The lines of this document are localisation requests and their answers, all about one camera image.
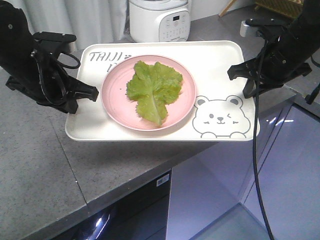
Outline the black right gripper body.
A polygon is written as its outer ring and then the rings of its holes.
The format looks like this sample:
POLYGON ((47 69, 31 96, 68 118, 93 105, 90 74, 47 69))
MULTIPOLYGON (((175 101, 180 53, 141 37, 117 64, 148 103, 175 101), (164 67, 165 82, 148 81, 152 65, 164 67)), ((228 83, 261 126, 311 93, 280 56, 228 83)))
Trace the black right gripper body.
POLYGON ((306 60, 312 56, 312 34, 285 32, 278 38, 264 38, 264 46, 253 59, 257 66, 258 87, 265 92, 282 87, 285 83, 306 76, 312 70, 306 60))

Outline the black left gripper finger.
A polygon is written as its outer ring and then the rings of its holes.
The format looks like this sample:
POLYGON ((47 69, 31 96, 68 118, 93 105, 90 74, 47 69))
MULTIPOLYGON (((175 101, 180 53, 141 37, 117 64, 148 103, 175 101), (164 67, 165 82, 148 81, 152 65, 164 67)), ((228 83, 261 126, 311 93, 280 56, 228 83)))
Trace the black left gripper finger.
POLYGON ((72 97, 75 100, 89 99, 95 102, 98 98, 99 91, 95 86, 88 85, 80 80, 74 79, 72 83, 72 97))
POLYGON ((50 107, 52 107, 60 112, 63 112, 65 114, 68 114, 68 113, 75 114, 78 110, 79 105, 76 100, 72 99, 72 100, 66 101, 60 105, 51 104, 50 107))

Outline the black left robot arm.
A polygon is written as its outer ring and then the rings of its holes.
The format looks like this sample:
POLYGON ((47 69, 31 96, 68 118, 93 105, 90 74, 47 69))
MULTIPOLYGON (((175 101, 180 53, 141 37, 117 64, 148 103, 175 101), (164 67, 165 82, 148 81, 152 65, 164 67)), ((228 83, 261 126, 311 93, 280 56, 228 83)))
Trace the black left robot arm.
POLYGON ((81 65, 70 50, 76 39, 56 32, 31 34, 23 10, 0 2, 0 66, 9 74, 6 86, 41 106, 75 114, 79 99, 97 100, 95 86, 66 72, 81 65))

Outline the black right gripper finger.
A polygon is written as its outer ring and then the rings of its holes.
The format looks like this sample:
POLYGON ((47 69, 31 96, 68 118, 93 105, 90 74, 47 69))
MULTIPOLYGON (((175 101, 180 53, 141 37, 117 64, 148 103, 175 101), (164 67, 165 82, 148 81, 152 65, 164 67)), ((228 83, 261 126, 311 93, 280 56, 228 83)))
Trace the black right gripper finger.
POLYGON ((257 78, 257 65, 255 61, 245 61, 240 64, 232 65, 227 71, 229 79, 246 78, 255 80, 257 78))
POLYGON ((258 86, 260 82, 254 79, 248 78, 246 84, 242 90, 245 99, 254 97, 256 94, 260 95, 265 92, 263 85, 258 86))

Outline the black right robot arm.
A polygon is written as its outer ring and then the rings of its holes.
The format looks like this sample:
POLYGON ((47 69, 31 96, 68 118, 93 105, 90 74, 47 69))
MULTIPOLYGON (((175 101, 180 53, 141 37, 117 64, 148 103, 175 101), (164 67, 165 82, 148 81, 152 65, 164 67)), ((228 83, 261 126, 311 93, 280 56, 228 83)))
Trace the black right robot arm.
POLYGON ((274 18, 244 20, 240 34, 265 40, 257 57, 232 65, 227 71, 230 80, 247 79, 242 93, 248 99, 312 71, 306 61, 320 48, 320 2, 307 0, 288 26, 274 18))

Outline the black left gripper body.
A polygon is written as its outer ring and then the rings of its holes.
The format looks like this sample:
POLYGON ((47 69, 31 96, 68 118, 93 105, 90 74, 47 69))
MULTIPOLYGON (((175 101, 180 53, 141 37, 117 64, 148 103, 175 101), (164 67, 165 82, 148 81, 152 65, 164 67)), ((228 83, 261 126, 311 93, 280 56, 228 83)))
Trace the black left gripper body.
POLYGON ((72 97, 74 77, 64 70, 65 65, 43 49, 34 48, 20 66, 10 66, 6 86, 19 91, 45 107, 61 105, 72 97))

